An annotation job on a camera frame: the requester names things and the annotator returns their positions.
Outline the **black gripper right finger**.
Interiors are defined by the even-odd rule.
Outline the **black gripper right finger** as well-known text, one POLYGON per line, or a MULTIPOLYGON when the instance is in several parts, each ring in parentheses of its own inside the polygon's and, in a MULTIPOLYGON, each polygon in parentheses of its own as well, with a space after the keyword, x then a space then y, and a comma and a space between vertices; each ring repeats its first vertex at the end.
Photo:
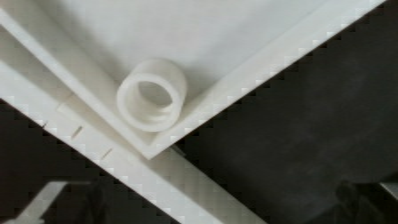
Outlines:
POLYGON ((336 189, 335 224, 398 224, 398 183, 352 183, 336 189))

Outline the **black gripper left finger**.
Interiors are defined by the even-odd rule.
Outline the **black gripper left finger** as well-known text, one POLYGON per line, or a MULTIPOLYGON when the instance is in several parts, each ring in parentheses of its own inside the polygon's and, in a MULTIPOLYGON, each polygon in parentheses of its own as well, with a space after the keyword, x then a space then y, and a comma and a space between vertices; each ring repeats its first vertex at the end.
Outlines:
POLYGON ((68 185, 88 185, 88 181, 50 181, 10 224, 47 224, 43 215, 68 185))

